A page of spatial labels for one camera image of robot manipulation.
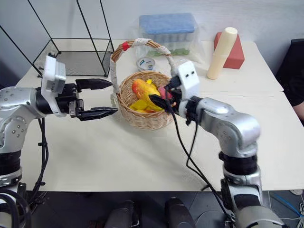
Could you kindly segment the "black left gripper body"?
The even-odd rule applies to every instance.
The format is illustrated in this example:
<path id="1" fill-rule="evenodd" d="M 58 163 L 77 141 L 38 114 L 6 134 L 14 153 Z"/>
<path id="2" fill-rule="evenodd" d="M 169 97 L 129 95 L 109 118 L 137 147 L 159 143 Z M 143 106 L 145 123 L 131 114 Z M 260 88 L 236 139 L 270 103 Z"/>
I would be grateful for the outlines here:
<path id="1" fill-rule="evenodd" d="M 81 116 L 84 111 L 84 102 L 83 99 L 79 98 L 80 92 L 77 84 L 65 84 L 62 93 L 56 98 L 62 113 L 69 114 L 72 118 Z"/>

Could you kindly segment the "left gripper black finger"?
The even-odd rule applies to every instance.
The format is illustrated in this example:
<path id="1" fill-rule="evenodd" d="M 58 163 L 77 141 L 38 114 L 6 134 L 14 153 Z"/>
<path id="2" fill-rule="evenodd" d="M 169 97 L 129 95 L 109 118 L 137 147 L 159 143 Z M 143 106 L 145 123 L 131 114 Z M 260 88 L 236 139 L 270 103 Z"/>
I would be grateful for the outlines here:
<path id="1" fill-rule="evenodd" d="M 81 92 L 83 89 L 101 90 L 110 87 L 112 85 L 113 85 L 112 82 L 100 78 L 88 78 L 88 79 L 76 80 L 76 86 L 78 92 Z"/>
<path id="2" fill-rule="evenodd" d="M 116 113 L 117 111 L 118 109 L 113 107 L 94 107 L 90 110 L 79 111 L 77 114 L 77 118 L 80 121 L 96 120 L 110 116 Z"/>

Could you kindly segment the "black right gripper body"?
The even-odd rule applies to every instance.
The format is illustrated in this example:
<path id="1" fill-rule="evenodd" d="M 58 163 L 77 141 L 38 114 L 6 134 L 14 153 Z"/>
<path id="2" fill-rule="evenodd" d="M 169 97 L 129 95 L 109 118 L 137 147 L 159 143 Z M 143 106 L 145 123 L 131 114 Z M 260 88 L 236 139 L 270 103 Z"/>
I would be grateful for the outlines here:
<path id="1" fill-rule="evenodd" d="M 168 110 L 178 113 L 179 104 L 182 100 L 180 89 L 181 81 L 178 76 L 174 76 L 166 85 L 166 103 Z"/>

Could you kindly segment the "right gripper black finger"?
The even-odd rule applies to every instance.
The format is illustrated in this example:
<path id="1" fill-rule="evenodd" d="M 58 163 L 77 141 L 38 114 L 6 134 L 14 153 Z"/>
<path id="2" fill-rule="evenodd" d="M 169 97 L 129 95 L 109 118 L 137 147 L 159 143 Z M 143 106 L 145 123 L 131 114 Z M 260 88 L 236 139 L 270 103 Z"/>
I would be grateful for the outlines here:
<path id="1" fill-rule="evenodd" d="M 166 113 L 170 113 L 169 104 L 171 103 L 172 95 L 168 94 L 168 97 L 162 98 L 159 95 L 153 94 L 149 95 L 149 100 L 151 104 L 149 107 L 154 111 L 164 110 Z"/>

